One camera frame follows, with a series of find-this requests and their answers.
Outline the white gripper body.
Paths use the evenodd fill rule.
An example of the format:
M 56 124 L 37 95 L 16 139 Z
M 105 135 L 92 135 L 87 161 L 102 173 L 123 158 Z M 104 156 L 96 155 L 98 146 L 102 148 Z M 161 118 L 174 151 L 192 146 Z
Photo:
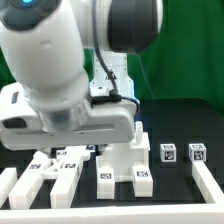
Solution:
M 88 144 L 126 143 L 134 139 L 134 116 L 139 101 L 115 94 L 106 87 L 92 87 L 90 95 L 73 115 L 65 113 L 53 118 L 57 130 L 48 130 L 40 115 L 40 130 L 0 128 L 0 141 L 10 150 L 43 150 Z

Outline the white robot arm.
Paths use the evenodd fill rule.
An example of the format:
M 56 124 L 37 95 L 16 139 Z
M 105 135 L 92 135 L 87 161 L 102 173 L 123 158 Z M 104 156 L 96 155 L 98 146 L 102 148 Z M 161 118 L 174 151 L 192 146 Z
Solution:
M 84 52 L 140 53 L 162 19 L 162 0 L 0 0 L 0 50 L 15 80 L 0 90 L 2 144 L 131 141 L 136 103 L 116 89 L 92 96 Z

